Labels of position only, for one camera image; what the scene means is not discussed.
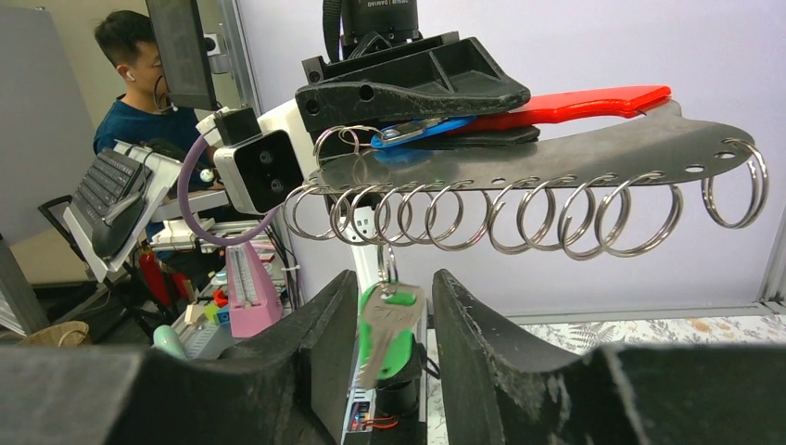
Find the floral tablecloth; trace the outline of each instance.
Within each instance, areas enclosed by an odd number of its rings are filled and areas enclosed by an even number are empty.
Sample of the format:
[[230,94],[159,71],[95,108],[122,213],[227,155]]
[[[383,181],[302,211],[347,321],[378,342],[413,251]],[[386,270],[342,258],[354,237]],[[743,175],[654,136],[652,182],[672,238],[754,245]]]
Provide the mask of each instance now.
[[[608,343],[786,343],[784,315],[530,324],[522,328],[576,354]],[[428,333],[428,355],[439,361],[434,330]],[[448,443],[442,386],[431,377],[428,377],[428,443]]]

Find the silver key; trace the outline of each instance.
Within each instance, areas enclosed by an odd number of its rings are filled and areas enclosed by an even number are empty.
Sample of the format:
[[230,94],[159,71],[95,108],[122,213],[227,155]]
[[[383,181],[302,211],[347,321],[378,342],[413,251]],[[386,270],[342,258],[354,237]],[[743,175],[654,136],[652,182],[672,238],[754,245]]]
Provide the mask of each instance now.
[[[415,301],[410,306],[392,304],[386,296],[399,293],[412,294]],[[361,387],[372,389],[385,363],[390,343],[404,329],[409,329],[420,319],[425,304],[424,291],[418,286],[402,283],[379,283],[369,295],[363,307],[363,321],[371,326],[371,353],[361,369]]]

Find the black chair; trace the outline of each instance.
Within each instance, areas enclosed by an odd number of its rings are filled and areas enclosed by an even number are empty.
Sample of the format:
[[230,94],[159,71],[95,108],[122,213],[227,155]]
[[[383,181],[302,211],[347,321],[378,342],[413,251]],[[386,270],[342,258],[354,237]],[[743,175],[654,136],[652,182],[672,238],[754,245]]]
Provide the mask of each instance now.
[[[57,206],[68,206],[71,203],[72,196],[65,195],[62,197],[56,197],[55,199],[46,201],[44,204],[38,206],[38,211],[44,215],[47,221],[57,230],[60,235],[65,238],[65,240],[69,243],[71,250],[86,264],[86,260],[82,251],[79,249],[79,245],[76,242],[76,239],[73,237],[71,232],[69,231],[68,227],[57,217],[55,213],[52,211],[53,208]],[[112,296],[118,298],[118,302],[125,310],[118,321],[112,324],[106,332],[99,334],[98,336],[93,338],[94,343],[99,343],[102,340],[106,339],[109,335],[115,332],[118,327],[120,327],[128,318],[133,318],[134,321],[139,325],[139,327],[145,332],[145,334],[150,338],[152,341],[153,339],[153,330],[155,329],[154,325],[151,325],[147,320],[151,320],[155,325],[158,324],[171,324],[176,320],[175,314],[170,311],[166,306],[164,306],[158,299],[153,296],[150,292],[145,280],[139,276],[139,273],[136,271],[135,267],[130,264],[128,261],[123,263],[123,268],[128,273],[131,278],[132,288],[137,290],[135,292],[139,296],[144,298],[144,301],[151,301],[153,302],[156,307],[158,308],[158,313],[145,311],[133,305],[133,298],[131,295],[128,295],[125,292],[120,291],[118,287],[118,283],[112,282],[108,277],[104,279],[103,284],[107,287],[108,291],[111,293]],[[97,289],[98,283],[96,280],[91,281],[89,283],[85,283],[81,286],[78,292],[79,298],[82,298],[76,304],[84,301],[85,299],[89,298],[93,295]],[[63,305],[71,304],[73,302],[72,299],[63,302]]]

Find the red handle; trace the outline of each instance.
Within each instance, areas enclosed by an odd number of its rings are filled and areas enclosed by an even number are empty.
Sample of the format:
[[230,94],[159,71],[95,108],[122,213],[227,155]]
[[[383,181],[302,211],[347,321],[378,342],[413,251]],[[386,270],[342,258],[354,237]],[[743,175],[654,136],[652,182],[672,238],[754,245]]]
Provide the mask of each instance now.
[[671,96],[665,85],[620,86],[600,90],[574,91],[556,95],[536,95],[523,107],[502,114],[478,116],[472,123],[449,132],[475,133],[489,130],[560,123],[598,116],[633,118],[660,106]]

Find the man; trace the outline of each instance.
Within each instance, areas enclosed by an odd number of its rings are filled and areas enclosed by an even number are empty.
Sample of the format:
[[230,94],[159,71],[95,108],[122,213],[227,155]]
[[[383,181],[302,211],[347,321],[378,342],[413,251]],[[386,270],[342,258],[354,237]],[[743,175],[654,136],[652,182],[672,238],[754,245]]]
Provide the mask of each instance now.
[[[125,94],[115,100],[95,131],[95,153],[114,147],[115,140],[143,144],[156,139],[188,151],[199,137],[197,115],[190,108],[165,108],[167,84],[150,18],[133,11],[113,12],[95,28],[95,41],[126,85]],[[208,148],[202,162],[212,163],[214,151]],[[198,173],[192,174],[189,190],[207,186]],[[161,222],[149,224],[148,240],[163,228]],[[222,267],[218,252],[159,252],[158,258],[188,276],[197,288],[208,282],[208,273]]]

